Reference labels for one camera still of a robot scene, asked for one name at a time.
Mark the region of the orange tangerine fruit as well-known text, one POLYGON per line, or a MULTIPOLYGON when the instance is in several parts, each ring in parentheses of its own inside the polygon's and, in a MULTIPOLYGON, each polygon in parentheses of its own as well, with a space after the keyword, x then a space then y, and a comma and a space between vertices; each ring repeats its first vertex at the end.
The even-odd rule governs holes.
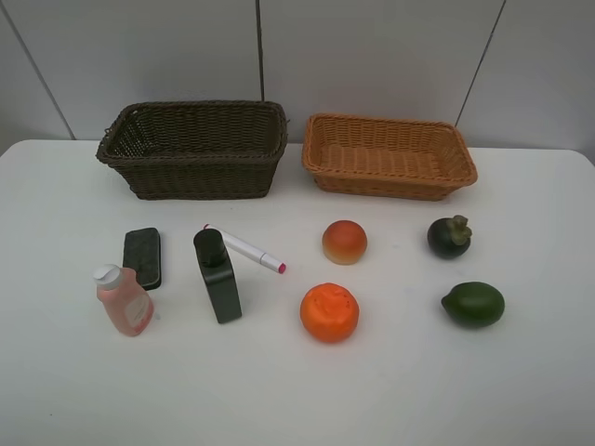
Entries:
POLYGON ((360 307, 346 288, 327 282, 312 287, 303 297, 299 317, 305 330, 316 340, 338 343, 355 332, 360 307))

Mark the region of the orange wicker basket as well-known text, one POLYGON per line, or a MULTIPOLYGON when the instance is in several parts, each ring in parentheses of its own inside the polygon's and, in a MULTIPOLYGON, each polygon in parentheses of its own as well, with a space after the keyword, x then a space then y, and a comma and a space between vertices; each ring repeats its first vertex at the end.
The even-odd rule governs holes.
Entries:
POLYGON ((478 179, 450 124, 317 113, 306 124, 302 164, 321 189, 440 201, 478 179))

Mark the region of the black rectangular bottle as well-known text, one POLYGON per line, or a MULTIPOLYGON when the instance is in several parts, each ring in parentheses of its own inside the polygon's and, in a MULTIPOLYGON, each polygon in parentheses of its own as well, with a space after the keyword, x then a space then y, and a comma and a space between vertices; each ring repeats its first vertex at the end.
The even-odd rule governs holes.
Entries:
POLYGON ((243 315, 231 259, 222 235, 215 229, 203 229, 193 237, 199 269, 219 324, 243 315))

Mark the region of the dark mangosteen fruit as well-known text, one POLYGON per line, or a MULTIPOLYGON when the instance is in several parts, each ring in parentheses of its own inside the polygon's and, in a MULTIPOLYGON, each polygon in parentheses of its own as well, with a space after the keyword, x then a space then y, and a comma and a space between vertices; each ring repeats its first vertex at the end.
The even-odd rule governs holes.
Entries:
POLYGON ((462 216, 435 220, 427 231, 427 241, 433 254, 442 259, 455 259, 465 254, 471 245, 469 220, 462 216))

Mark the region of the red orange peach fruit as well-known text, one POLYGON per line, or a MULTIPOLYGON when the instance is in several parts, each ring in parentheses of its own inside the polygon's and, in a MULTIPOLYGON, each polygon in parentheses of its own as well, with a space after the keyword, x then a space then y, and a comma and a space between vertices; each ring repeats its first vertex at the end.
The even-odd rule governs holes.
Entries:
POLYGON ((351 220, 339 220, 327 227, 322 237, 324 255, 339 265, 353 265, 364 255, 367 236, 364 229, 351 220))

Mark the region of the white marker pink cap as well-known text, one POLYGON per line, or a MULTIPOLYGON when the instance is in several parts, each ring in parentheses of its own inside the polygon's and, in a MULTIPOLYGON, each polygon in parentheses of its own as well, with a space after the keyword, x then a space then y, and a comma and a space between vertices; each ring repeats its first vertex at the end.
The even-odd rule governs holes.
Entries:
POLYGON ((236 253, 245 256, 256 263, 259 263, 259 265, 273 270, 279 274, 285 273, 286 264, 274 256, 271 256, 269 253, 229 234, 220 228, 214 227, 211 224, 204 225, 204 230, 207 229, 217 230, 221 234, 224 244, 236 253))

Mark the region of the black whiteboard eraser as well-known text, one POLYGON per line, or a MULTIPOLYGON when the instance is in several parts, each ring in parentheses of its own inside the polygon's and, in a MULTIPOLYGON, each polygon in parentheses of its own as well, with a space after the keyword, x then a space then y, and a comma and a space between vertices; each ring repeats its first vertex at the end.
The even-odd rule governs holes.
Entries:
POLYGON ((123 267, 136 272, 138 284, 151 291, 162 284, 161 235, 156 228, 129 231, 124 239, 123 267))

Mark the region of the dark brown wicker basket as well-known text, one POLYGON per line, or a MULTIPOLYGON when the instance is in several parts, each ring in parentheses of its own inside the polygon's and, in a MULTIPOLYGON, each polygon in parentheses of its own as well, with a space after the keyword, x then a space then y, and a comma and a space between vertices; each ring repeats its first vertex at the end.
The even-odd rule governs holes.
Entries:
POLYGON ((286 143, 276 102, 142 102, 119 113, 96 157, 141 200, 245 200, 269 193, 286 143))

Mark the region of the green avocado fruit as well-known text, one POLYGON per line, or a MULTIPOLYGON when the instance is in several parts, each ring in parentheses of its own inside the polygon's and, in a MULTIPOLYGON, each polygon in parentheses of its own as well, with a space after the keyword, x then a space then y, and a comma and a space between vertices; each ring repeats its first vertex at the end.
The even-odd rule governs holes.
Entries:
POLYGON ((441 305, 454 323, 472 329, 498 322, 504 314, 504 296, 484 282, 463 282, 441 299, 441 305))

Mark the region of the pink bottle white cap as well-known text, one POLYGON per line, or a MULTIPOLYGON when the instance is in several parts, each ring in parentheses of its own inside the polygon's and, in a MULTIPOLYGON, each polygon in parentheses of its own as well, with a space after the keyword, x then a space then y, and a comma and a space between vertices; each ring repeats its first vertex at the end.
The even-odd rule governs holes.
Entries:
POLYGON ((152 319, 154 306, 136 271, 106 264, 93 272, 93 280, 97 298, 116 330, 130 337, 140 335, 152 319))

